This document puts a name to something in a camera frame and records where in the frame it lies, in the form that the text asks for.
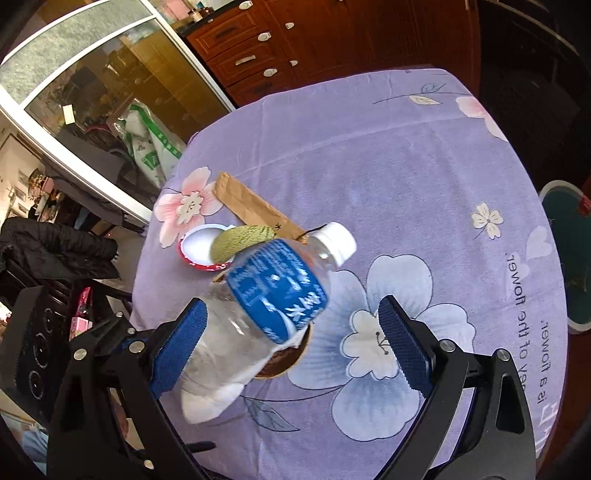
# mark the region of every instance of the pink flower print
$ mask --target pink flower print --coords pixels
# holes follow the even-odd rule
[[[492,135],[505,142],[508,141],[505,134],[492,119],[490,113],[485,110],[478,100],[474,97],[458,97],[456,98],[456,102],[464,115],[469,116],[470,118],[483,118],[484,124]]]
[[[204,224],[204,216],[222,208],[222,202],[213,194],[215,182],[207,184],[211,173],[208,167],[198,168],[185,179],[180,193],[166,193],[154,205],[154,215],[164,222],[160,228],[162,248],[170,247],[177,236]]]

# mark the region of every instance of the blue flower print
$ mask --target blue flower print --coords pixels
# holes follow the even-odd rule
[[[412,390],[377,318],[378,304],[394,295],[410,318],[426,323],[438,338],[472,351],[475,328],[453,303],[429,306],[433,277],[414,255],[376,258],[368,272],[367,292],[347,270],[331,274],[331,297],[314,321],[308,347],[287,375],[308,390],[341,387],[332,417],[347,437],[360,442],[396,435],[417,414],[420,394]]]

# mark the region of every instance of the plastic water bottle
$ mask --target plastic water bottle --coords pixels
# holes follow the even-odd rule
[[[273,239],[239,255],[226,281],[201,297],[207,327],[181,376],[187,421],[217,417],[273,353],[299,346],[329,302],[329,272],[356,249],[351,233],[332,222],[310,233],[307,245]]]

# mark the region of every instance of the metal screw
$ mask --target metal screw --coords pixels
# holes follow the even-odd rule
[[[509,359],[511,358],[511,354],[507,350],[505,350],[504,348],[499,348],[496,351],[496,355],[504,362],[508,362]]]
[[[447,339],[439,342],[439,346],[444,352],[453,352],[456,349],[456,344]]]
[[[74,352],[74,360],[82,360],[86,356],[86,350],[79,348]]]
[[[144,343],[137,341],[137,342],[133,342],[130,346],[129,346],[129,351],[131,353],[140,353],[143,349],[144,349]]]

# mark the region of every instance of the glass sliding door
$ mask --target glass sliding door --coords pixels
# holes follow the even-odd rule
[[[0,108],[89,190],[147,222],[192,135],[232,109],[180,43],[147,1],[85,5],[7,57]]]

